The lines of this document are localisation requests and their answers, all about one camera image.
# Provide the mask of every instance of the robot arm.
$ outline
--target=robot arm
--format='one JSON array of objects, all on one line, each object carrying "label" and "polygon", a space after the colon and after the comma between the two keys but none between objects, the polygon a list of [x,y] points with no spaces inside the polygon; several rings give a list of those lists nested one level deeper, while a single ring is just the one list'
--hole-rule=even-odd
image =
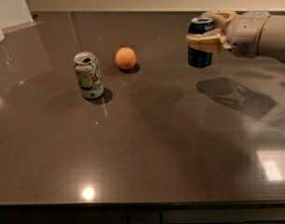
[{"label": "robot arm", "polygon": [[[228,20],[221,13],[207,12],[204,15],[217,21],[216,26],[220,29],[201,37],[187,35],[190,47],[213,53],[228,49],[237,57],[269,56],[285,63],[285,16],[246,12]],[[226,23],[220,22],[218,16],[227,19]]]}]

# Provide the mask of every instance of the orange ball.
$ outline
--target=orange ball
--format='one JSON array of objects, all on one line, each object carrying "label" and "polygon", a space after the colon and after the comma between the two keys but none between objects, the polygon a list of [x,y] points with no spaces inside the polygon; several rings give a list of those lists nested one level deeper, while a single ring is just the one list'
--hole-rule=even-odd
[{"label": "orange ball", "polygon": [[130,70],[135,66],[135,53],[130,48],[121,48],[115,56],[117,66],[122,70]]}]

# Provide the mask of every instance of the dark blue can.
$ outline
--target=dark blue can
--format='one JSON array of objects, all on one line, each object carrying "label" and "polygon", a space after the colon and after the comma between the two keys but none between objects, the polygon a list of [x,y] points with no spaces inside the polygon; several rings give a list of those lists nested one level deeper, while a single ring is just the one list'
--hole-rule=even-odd
[{"label": "dark blue can", "polygon": [[[214,20],[197,17],[191,20],[189,34],[203,34],[215,28]],[[213,63],[213,54],[189,47],[188,63],[197,68],[204,68]]]}]

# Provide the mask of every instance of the countertop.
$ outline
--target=countertop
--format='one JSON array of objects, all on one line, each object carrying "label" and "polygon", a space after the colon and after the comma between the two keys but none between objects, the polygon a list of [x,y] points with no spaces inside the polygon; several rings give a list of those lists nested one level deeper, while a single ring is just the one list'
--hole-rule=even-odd
[{"label": "countertop", "polygon": [[[224,51],[189,66],[193,15],[40,12],[9,31],[0,204],[285,202],[285,64]],[[105,86],[91,101],[73,67],[85,50]]]}]

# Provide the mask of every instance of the table surface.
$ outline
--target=table surface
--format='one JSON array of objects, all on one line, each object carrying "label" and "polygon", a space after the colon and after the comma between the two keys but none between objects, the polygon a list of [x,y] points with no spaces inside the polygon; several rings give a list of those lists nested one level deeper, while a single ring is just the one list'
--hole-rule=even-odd
[{"label": "table surface", "polygon": [[[0,204],[285,201],[285,64],[187,63],[188,13],[41,12],[0,43]],[[135,69],[114,64],[120,47]],[[81,97],[73,58],[105,86]]]}]

